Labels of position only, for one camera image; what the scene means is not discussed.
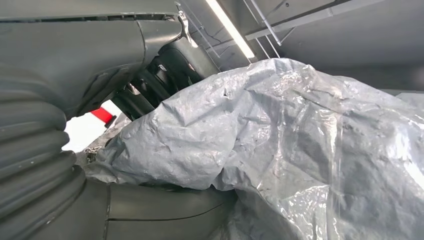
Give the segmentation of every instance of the gray tarp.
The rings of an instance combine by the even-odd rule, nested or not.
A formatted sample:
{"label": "gray tarp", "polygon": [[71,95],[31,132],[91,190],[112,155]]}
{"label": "gray tarp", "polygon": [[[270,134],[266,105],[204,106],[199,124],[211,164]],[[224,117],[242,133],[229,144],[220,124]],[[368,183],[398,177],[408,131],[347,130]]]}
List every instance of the gray tarp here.
{"label": "gray tarp", "polygon": [[424,239],[424,113],[289,59],[213,75],[130,123],[87,174],[236,189],[231,240]]}

